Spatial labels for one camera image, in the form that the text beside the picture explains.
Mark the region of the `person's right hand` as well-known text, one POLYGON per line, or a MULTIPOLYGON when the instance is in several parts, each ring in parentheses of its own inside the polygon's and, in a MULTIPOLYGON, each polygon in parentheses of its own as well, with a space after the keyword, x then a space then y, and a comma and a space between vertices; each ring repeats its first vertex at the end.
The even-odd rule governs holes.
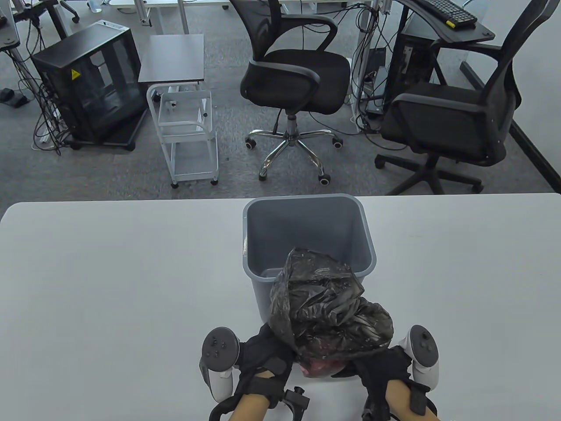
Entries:
POLYGON ((411 359, 395 346, 374 355, 349 361, 333 378, 359 377, 367 390, 367 409, 373 420, 389 420, 391 411, 397 413, 398 403, 409 408, 409 372, 411 359))

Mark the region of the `person's left hand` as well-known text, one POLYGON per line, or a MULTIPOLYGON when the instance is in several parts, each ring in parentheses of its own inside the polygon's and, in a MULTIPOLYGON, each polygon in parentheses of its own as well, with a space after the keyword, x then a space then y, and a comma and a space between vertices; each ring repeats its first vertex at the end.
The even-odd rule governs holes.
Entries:
POLYGON ((265 324, 259 333, 241 345, 236 395, 259 395, 265 397, 271 407, 283 395, 291 374, 295 353, 278 339, 265 324))

